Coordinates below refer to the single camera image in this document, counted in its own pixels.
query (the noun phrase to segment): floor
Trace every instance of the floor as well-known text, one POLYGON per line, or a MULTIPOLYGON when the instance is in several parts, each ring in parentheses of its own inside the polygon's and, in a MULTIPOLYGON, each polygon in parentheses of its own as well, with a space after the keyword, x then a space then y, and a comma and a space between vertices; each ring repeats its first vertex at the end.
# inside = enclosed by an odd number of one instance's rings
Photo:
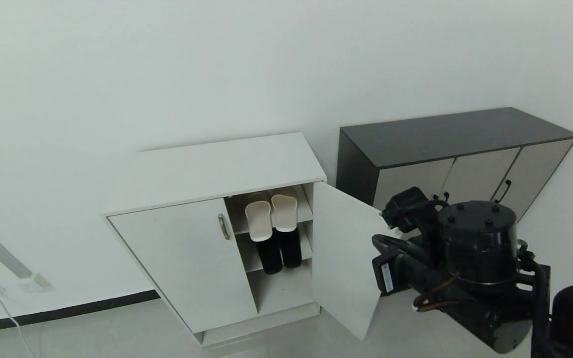
MULTIPOLYGON (((360 342, 322 310, 319 317, 211 348, 198 347, 160 300, 23 326, 38 358, 491 358, 499 357, 448 316, 416 313, 410 291, 380 300, 360 342)), ((528 358, 529 339, 504 358, 528 358)), ((16 329, 0 330, 0 358, 25 358, 16 329)))

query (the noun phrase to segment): cabinet top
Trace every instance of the cabinet top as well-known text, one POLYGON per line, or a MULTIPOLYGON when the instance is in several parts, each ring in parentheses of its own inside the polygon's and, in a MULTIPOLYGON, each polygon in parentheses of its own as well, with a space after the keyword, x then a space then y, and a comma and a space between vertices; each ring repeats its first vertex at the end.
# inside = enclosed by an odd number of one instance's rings
POLYGON ((573 138, 516 108, 486 109, 342 127, 379 169, 573 138))
POLYGON ((103 216, 326 180, 304 134, 221 141, 136 154, 103 216))

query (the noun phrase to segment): white cable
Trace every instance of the white cable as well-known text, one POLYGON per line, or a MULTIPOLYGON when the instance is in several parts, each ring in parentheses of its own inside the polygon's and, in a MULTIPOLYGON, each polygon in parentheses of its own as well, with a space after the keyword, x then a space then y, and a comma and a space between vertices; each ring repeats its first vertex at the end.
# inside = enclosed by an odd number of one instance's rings
POLYGON ((6 314, 8 315, 9 319, 12 320, 12 322, 14 323, 14 325, 16 326, 16 328, 19 330, 19 335, 21 336, 21 340, 23 342, 23 345, 25 345, 25 348, 28 349, 28 352, 30 352, 30 354, 34 357, 37 358, 37 356, 34 354, 34 352, 32 351, 32 349, 30 349, 30 347, 28 347, 28 343, 26 343, 25 338, 23 337, 23 333, 21 332, 21 326, 19 326, 19 322, 17 322, 12 315, 10 314, 10 312, 7 310, 6 305, 2 302, 2 300, 0 299, 0 305, 1 307, 4 309, 4 311, 6 311, 6 314))

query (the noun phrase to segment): open cabinet door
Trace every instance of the open cabinet door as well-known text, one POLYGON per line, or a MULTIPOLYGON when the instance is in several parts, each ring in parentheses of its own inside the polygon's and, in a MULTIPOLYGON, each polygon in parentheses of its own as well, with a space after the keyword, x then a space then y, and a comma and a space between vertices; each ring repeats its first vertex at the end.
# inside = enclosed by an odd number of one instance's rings
POLYGON ((379 210, 321 181, 313 187, 313 218, 313 299, 364 340, 380 299, 371 237, 393 231, 379 210))

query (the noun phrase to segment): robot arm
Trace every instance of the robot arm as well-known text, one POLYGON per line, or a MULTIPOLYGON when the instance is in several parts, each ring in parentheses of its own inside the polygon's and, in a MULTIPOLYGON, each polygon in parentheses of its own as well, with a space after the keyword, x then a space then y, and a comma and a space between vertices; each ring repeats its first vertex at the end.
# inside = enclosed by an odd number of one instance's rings
POLYGON ((407 241, 373 236, 382 295, 413 288, 417 311, 442 311, 500 354, 532 328, 533 357, 573 357, 573 286, 559 292, 550 317, 550 267, 517 240, 514 211, 490 201, 448 205, 414 187, 394 195, 382 217, 421 233, 407 241))

